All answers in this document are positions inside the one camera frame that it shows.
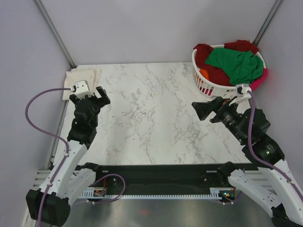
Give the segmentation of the cream white t shirt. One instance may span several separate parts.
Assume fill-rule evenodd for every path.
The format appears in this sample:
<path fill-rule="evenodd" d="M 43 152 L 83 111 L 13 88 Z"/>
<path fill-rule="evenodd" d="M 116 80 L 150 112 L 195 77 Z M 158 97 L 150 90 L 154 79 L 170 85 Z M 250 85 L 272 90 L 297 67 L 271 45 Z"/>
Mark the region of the cream white t shirt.
<path fill-rule="evenodd" d="M 66 72 L 66 78 L 64 81 L 64 88 L 71 88 L 75 85 L 76 82 L 81 80 L 86 80 L 88 82 L 90 90 L 93 92 L 93 96 L 96 91 L 96 87 L 100 81 L 101 69 L 72 69 L 71 71 Z M 70 90 L 65 90 L 62 95 L 62 100 L 69 100 L 71 94 Z"/>

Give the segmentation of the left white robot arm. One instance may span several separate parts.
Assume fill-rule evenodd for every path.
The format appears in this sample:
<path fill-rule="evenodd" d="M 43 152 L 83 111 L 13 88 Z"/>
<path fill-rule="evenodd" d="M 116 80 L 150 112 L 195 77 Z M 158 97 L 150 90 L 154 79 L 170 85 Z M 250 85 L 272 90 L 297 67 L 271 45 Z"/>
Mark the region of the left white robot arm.
<path fill-rule="evenodd" d="M 97 87 L 91 92 L 87 86 L 75 85 L 70 100 L 75 105 L 74 119 L 67 139 L 66 148 L 50 174 L 37 190 L 29 190 L 26 202 L 31 219 L 61 227 L 65 224 L 77 197 L 89 186 L 99 186 L 104 175 L 98 170 L 83 167 L 72 179 L 72 174 L 81 158 L 90 148 L 98 126 L 98 114 L 102 107 L 110 104 L 106 91 Z"/>

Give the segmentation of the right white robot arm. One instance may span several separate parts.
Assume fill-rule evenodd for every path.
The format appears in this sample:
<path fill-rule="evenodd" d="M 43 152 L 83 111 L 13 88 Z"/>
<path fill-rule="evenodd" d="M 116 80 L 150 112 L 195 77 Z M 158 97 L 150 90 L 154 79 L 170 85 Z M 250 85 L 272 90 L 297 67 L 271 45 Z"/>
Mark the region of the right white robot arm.
<path fill-rule="evenodd" d="M 263 111 L 253 105 L 239 113 L 234 100 L 222 97 L 191 105 L 201 121 L 215 113 L 210 122 L 221 122 L 231 132 L 243 146 L 246 158 L 266 177 L 274 192 L 251 180 L 244 170 L 230 161 L 217 170 L 218 183 L 231 185 L 250 197 L 271 217 L 274 226 L 301 227 L 303 191 L 294 179 L 281 148 L 267 135 L 270 122 Z"/>

